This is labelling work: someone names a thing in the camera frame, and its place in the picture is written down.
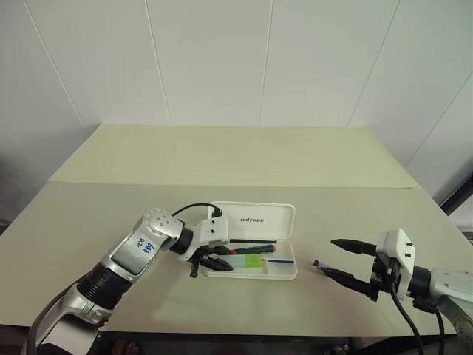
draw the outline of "green eraser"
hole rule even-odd
[[[245,255],[246,268],[261,268],[262,265],[263,265],[263,262],[261,261],[261,255],[258,255],[258,254]]]

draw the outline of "unitree logo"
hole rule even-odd
[[[265,220],[263,218],[241,218],[240,222],[255,222],[255,223],[263,223]]]

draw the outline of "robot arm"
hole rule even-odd
[[[54,299],[33,323],[23,354],[41,354],[58,348],[71,354],[86,354],[113,310],[161,250],[170,249],[179,260],[218,271],[232,267],[212,257],[212,246],[228,243],[228,221],[220,210],[194,228],[162,209],[145,213],[132,231],[107,252],[84,277]]]
[[[333,244],[356,254],[375,257],[370,281],[357,280],[352,274],[331,268],[316,260],[313,267],[344,287],[378,299],[379,291],[394,287],[398,299],[413,298],[414,307],[442,312],[458,336],[473,346],[473,274],[434,268],[429,271],[414,265],[415,247],[402,229],[380,236],[378,245],[359,240],[338,239]]]

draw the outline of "black cable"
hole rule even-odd
[[[44,316],[46,313],[54,306],[54,304],[57,303],[69,290],[74,284],[79,283],[82,281],[82,279],[87,275],[83,275],[79,277],[76,281],[71,283],[69,286],[67,286],[64,290],[59,292],[50,302],[44,307],[43,311],[41,311],[40,314],[36,317],[35,321],[32,323],[30,330],[28,331],[27,335],[27,347],[26,347],[26,353],[27,355],[36,355],[36,333],[38,330],[38,325],[39,323],[43,320]]]
[[[214,213],[220,213],[220,209],[215,206],[214,204],[212,203],[206,203],[206,202],[197,202],[197,203],[192,203],[191,205],[187,205],[187,206],[184,206],[182,207],[181,209],[178,209],[175,213],[173,213],[172,215],[175,216],[176,214],[179,214],[181,213],[182,211],[186,210],[186,209],[190,209],[191,207],[195,207],[195,206],[207,206],[207,207],[213,207],[214,208]]]
[[[415,344],[417,345],[417,350],[418,350],[419,355],[423,355],[423,345],[422,345],[421,335],[419,334],[419,331],[417,327],[415,326],[414,322],[412,321],[412,319],[409,317],[406,310],[402,306],[401,302],[399,302],[394,283],[391,285],[390,293],[391,293],[391,298],[394,301],[394,304],[396,305],[398,310],[401,312],[402,317],[404,317],[407,324],[409,324],[409,327],[411,327],[412,332],[414,333]]]
[[[443,327],[443,319],[438,309],[435,309],[435,315],[438,321],[438,355],[443,355],[445,349],[445,328]]]

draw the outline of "white tiled wall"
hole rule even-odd
[[[472,0],[3,0],[0,156],[31,195],[100,122],[370,126],[440,202],[472,32]]]

